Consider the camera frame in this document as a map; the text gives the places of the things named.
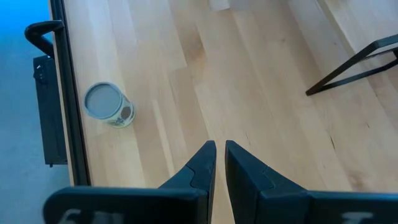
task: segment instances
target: can lid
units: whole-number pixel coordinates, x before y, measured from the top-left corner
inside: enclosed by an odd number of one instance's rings
[[[96,83],[85,94],[85,111],[96,119],[112,117],[120,109],[123,97],[116,85]]]

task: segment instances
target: black edge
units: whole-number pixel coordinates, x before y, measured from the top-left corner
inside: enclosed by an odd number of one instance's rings
[[[83,126],[80,117],[80,107],[75,85],[72,53],[69,43],[68,24],[63,0],[50,0],[54,20],[64,23],[64,32],[55,32],[57,56],[62,87],[63,105],[65,110],[66,132],[70,149],[70,164],[72,166],[75,185],[91,185],[88,172]]]

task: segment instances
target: black handle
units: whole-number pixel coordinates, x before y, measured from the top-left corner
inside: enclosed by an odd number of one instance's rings
[[[38,49],[54,58],[54,48],[52,43],[43,37],[44,34],[51,31],[58,31],[64,28],[62,21],[45,21],[31,24],[25,29],[26,39]]]

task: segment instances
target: cylindrical can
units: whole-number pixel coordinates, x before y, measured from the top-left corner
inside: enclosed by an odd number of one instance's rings
[[[115,84],[108,82],[91,86],[85,94],[84,103],[89,116],[115,128],[126,127],[136,115],[134,105]]]

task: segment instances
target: black metal leg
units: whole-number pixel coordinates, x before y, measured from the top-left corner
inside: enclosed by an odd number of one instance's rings
[[[398,65],[398,47],[395,47],[393,49],[385,50],[383,52],[379,52],[377,54],[371,54],[375,50],[380,49],[382,47],[387,47],[392,44],[398,43],[398,35],[393,35],[391,37],[387,37],[381,40],[377,40],[367,47],[365,47],[362,51],[351,57],[347,62],[342,64],[340,67],[338,67],[336,70],[331,72],[329,75],[327,75],[325,78],[320,80],[317,84],[315,84],[313,87],[311,87],[309,90],[307,90],[305,93],[307,96],[314,95],[316,93],[319,93],[321,91],[329,90],[331,88],[341,86],[347,83],[351,83],[353,81],[359,80],[361,78],[366,78],[371,75],[375,75],[380,72],[384,72],[396,65]],[[337,76],[341,75],[343,72],[347,71],[347,69],[351,68],[352,66],[356,65],[359,62],[362,62],[364,60],[368,60],[373,57],[377,57],[379,55],[384,55],[386,53],[393,52],[394,55],[396,56],[396,59],[390,63],[388,63],[385,66],[375,68],[373,70],[367,71],[360,73],[358,75],[354,75],[349,78],[345,78],[343,80],[333,82],[330,84],[327,84],[328,82],[332,81],[332,79],[336,78]]]

